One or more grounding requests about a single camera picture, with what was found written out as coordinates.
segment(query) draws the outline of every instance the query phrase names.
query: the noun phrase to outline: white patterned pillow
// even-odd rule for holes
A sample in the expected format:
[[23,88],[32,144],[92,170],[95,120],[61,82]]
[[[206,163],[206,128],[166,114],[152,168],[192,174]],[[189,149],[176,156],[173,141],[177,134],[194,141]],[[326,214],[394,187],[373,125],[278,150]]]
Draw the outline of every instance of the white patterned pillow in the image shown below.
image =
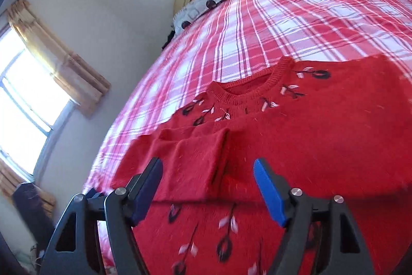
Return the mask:
[[223,0],[192,0],[173,18],[173,25],[175,27],[175,37],[184,31],[197,18],[211,9],[215,8],[217,4]]

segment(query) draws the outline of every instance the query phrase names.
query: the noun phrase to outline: red sweater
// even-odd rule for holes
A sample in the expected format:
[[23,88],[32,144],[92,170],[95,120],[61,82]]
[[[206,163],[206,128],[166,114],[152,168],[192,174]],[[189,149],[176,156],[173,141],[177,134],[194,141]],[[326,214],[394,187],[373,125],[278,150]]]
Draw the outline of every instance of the red sweater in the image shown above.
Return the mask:
[[[151,274],[172,273],[182,260],[187,275],[247,274],[254,263],[259,275],[269,268],[284,232],[254,181],[258,157],[310,196],[343,195],[376,274],[389,274],[412,241],[410,93],[384,56],[283,57],[250,77],[213,82],[153,134],[136,139],[113,180],[113,188],[124,186],[153,156],[164,163],[148,217],[134,230]],[[171,203],[180,209],[174,220]],[[219,229],[230,213],[233,230]],[[228,232],[233,250],[221,262],[217,245]],[[302,270],[310,269],[311,256]]]

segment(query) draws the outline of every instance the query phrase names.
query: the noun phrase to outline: metal pivot screw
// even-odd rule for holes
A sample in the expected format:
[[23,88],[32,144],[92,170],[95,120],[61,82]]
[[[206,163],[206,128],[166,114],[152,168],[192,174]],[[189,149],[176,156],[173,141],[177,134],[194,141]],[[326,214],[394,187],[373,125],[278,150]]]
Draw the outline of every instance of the metal pivot screw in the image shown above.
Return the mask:
[[344,202],[343,197],[341,195],[336,195],[333,197],[333,200],[339,204],[342,204]]
[[118,196],[122,196],[122,195],[124,195],[125,193],[126,193],[126,188],[123,188],[123,187],[117,188],[117,189],[115,190],[115,194],[118,195]]
[[76,203],[81,202],[84,198],[84,195],[82,194],[77,194],[73,197],[73,201],[75,201]]
[[293,188],[291,191],[293,196],[302,196],[303,191],[299,188]]

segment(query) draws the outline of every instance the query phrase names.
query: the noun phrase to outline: window frame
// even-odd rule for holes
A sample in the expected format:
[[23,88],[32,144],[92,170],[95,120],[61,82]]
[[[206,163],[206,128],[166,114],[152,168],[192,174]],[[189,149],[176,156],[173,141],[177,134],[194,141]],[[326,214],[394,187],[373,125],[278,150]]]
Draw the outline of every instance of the window frame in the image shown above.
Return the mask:
[[[6,25],[0,30],[0,40],[3,38],[4,35],[8,34],[12,28],[10,25]],[[15,101],[15,99],[12,97],[12,95],[9,93],[9,90],[5,88],[3,84],[3,79],[6,77],[5,75],[7,74],[8,70],[11,68],[11,66],[17,61],[19,56],[24,52],[25,49],[22,51],[18,52],[13,59],[9,62],[9,64],[5,67],[5,69],[0,73],[0,87],[3,88],[5,93],[10,97],[10,99],[13,101],[13,103],[17,106],[17,108],[24,114],[24,116],[31,122],[33,125],[35,125],[37,128],[39,128],[38,124],[30,117],[30,115],[27,114],[26,111]],[[45,168],[47,166],[47,163],[49,161],[50,155],[54,149],[54,146],[63,130],[63,127],[65,126],[66,122],[68,121],[71,113],[75,109],[75,104],[73,101],[69,100],[65,107],[61,110],[59,116],[57,117],[55,123],[51,126],[45,121],[43,121],[42,118],[39,118],[46,124],[48,127],[50,127],[50,131],[47,132],[47,134],[44,133],[44,130],[40,129],[42,133],[44,133],[47,137],[45,144],[43,145],[43,148],[40,152],[40,155],[36,161],[36,165],[33,170],[33,174],[30,174],[26,172],[23,168],[21,168],[17,163],[13,161],[13,159],[6,153],[4,152],[1,147],[0,147],[0,157],[5,161],[13,170],[15,170],[19,175],[21,175],[25,180],[28,182],[34,182],[36,181],[37,183],[40,182],[41,178],[43,177],[43,173],[45,171]]]

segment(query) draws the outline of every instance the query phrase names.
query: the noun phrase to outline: bed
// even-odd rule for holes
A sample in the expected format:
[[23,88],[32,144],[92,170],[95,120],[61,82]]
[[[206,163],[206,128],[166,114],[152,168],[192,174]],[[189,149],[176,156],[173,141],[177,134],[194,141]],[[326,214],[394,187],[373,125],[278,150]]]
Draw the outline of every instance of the bed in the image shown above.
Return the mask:
[[[190,0],[176,0],[178,12]],[[84,190],[111,191],[133,139],[148,134],[212,81],[229,82],[283,56],[346,61],[384,53],[412,81],[412,0],[226,0],[174,38],[108,131]],[[104,225],[102,254],[113,264]]]

